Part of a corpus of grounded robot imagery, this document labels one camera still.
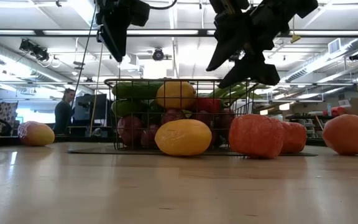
air vent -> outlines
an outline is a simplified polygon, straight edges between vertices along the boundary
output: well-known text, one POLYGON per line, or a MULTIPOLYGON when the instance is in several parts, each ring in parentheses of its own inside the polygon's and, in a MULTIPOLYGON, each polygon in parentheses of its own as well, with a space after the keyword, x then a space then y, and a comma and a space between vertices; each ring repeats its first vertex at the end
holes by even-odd
POLYGON ((328 52, 330 54, 336 53, 341 49, 341 40, 338 38, 328 44, 328 52))

wire basket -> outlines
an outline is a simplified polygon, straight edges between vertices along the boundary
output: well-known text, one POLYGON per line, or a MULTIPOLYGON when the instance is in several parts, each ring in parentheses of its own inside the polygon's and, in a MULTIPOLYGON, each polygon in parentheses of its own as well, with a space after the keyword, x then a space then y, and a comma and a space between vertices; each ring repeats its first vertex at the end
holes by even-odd
POLYGON ((236 116, 253 113, 258 84, 242 82, 219 89, 219 82, 216 79, 105 80, 110 100, 114 101, 111 107, 111 120, 116 120, 112 125, 117 139, 114 148, 159 151, 154 136, 161 125, 177 119, 197 119, 209 126, 213 134, 207 152, 230 152, 227 139, 231 121, 236 116))

ceiling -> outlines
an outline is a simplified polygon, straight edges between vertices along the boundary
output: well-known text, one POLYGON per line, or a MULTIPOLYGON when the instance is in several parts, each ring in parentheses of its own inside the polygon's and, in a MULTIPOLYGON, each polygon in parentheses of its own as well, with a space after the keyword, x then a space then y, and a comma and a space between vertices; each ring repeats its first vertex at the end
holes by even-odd
MULTIPOLYGON (((60 1, 62 7, 57 7, 55 1, 48 0, 0 0, 0 29, 89 29, 93 13, 93 0, 69 0, 60 1)), ((169 1, 153 0, 146 1, 153 6, 166 6, 169 1)), ((321 0, 320 7, 304 19, 295 16, 295 29, 357 29, 358 30, 358 0, 321 0)), ((205 0, 178 0, 175 7, 166 11, 151 10, 149 21, 145 27, 130 26, 130 29, 214 29, 215 13, 205 0)), ((31 41, 42 47, 48 48, 51 58, 55 56, 58 60, 42 63, 47 66, 44 73, 54 72, 72 80, 77 80, 78 75, 74 76, 74 61, 82 61, 85 52, 87 38, 78 38, 78 48, 76 50, 76 38, 73 37, 31 37, 31 41)), ((267 63, 276 65, 282 78, 288 76, 288 71, 292 71, 302 66, 307 60, 327 50, 328 43, 335 38, 302 38, 294 44, 290 39, 281 38, 275 40, 275 48, 266 51, 267 63)), ((0 37, 0 47, 9 52, 17 53, 27 58, 33 68, 37 61, 30 55, 24 55, 19 50, 21 37, 0 37)), ((232 65, 224 63, 220 68, 213 72, 206 72, 209 60, 214 52, 216 41, 211 37, 129 37, 127 39, 127 55, 132 59, 138 56, 138 65, 153 63, 150 53, 155 48, 162 48, 168 55, 176 50, 176 61, 180 78, 222 78, 230 70, 232 65)), ((119 64, 111 59, 108 50, 90 38, 85 66, 82 78, 90 77, 96 80, 98 74, 101 80, 105 78, 134 77, 139 78, 138 70, 120 71, 119 64)), ((345 66, 342 58, 333 60, 327 66, 316 69, 308 75, 302 77, 301 82, 317 82, 322 77, 330 76, 338 71, 344 70, 345 66)), ((167 69, 166 75, 172 77, 173 61, 153 64, 154 67, 164 67, 167 69)))

table surface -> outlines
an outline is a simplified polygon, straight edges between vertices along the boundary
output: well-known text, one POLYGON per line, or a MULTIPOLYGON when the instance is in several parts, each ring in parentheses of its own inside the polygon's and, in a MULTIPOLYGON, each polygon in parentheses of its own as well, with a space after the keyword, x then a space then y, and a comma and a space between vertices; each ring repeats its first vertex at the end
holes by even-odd
POLYGON ((0 224, 358 223, 358 156, 67 154, 0 148, 0 224))

man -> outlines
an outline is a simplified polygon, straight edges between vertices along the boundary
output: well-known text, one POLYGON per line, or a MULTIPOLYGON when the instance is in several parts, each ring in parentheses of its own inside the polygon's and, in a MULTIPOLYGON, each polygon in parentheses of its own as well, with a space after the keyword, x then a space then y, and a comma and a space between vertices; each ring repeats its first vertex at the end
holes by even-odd
POLYGON ((55 107, 55 126, 53 131, 55 134, 66 134, 67 126, 71 120, 70 102, 74 100, 75 91, 67 88, 61 102, 55 107))

